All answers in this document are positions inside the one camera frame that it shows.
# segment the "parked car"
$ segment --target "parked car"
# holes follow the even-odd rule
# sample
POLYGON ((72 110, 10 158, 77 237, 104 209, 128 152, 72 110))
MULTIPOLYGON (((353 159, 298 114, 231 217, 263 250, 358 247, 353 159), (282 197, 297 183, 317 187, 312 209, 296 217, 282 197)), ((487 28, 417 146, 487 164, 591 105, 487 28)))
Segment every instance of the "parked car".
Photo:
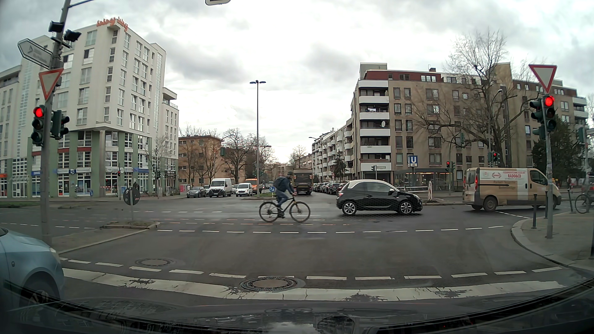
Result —
POLYGON ((251 183, 240 183, 237 185, 237 190, 235 191, 235 197, 252 196, 253 194, 254 194, 254 189, 252 188, 251 183))
POLYGON ((193 197, 193 198, 200 198, 200 197, 206 197, 206 189, 204 189, 204 187, 192 187, 188 190, 188 193, 186 194, 187 198, 193 197))

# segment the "black car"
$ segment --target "black car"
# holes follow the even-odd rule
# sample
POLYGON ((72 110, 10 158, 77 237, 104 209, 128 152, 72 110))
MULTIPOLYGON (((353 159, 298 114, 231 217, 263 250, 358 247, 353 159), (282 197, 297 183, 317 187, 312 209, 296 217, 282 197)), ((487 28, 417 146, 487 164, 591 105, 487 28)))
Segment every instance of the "black car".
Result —
POLYGON ((414 194, 400 191, 387 182, 360 179, 348 182, 336 197, 336 207, 347 216, 357 211, 385 210, 408 215, 423 209, 423 202, 414 194))
POLYGON ((192 187, 188 190, 188 194, 186 195, 187 198, 200 198, 206 196, 206 189, 204 187, 192 187))

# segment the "bicycle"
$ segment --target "bicycle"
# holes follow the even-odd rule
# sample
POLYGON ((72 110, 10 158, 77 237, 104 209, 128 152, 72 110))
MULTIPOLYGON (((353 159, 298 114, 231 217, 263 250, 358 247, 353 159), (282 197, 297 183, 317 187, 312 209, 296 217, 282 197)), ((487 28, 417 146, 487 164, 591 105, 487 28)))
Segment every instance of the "bicycle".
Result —
POLYGON ((590 191, 588 190, 585 193, 581 193, 576 197, 574 207, 576 208, 576 211, 578 213, 586 213, 590 212, 590 206, 592 205, 592 203, 594 203, 594 198, 590 196, 590 191))
POLYGON ((262 218, 262 220, 267 223, 272 223, 276 219, 281 217, 281 213, 282 216, 284 216, 285 211, 289 209, 289 214, 291 218, 297 223, 302 223, 309 219, 311 211, 309 210, 309 206, 306 203, 295 200, 294 196, 291 197, 291 199, 288 202, 290 204, 287 204, 284 210, 279 211, 279 207, 276 206, 276 203, 274 203, 273 201, 265 201, 260 205, 260 218, 262 218), (305 218, 298 219, 295 217, 297 215, 305 215, 305 218))

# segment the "yield sign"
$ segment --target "yield sign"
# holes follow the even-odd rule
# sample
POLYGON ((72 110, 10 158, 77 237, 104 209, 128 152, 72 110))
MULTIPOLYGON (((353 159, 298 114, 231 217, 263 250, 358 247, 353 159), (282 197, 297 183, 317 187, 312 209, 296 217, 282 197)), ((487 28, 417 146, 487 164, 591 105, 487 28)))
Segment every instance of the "yield sign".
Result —
POLYGON ((43 97, 45 100, 49 98, 53 88, 56 87, 56 83, 58 83, 58 79, 63 70, 63 68, 56 68, 55 70, 39 73, 39 81, 41 82, 41 89, 43 90, 43 97))
POLYGON ((553 78, 555 78, 555 72, 557 72, 556 65, 544 65, 544 64, 530 64, 528 65, 538 81, 541 83, 542 88, 548 94, 553 85, 553 78))

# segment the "parked bicycle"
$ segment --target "parked bicycle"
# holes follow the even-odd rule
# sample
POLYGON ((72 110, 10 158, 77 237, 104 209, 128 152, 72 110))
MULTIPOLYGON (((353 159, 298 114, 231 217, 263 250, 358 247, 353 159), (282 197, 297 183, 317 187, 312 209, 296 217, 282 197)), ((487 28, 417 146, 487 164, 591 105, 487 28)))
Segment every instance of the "parked bicycle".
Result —
POLYGON ((265 201, 262 203, 260 205, 260 218, 267 223, 272 223, 278 218, 284 217, 287 209, 289 209, 291 218, 297 223, 305 222, 311 213, 309 206, 306 203, 296 201, 295 197, 291 197, 284 210, 279 210, 276 203, 273 201, 265 201))

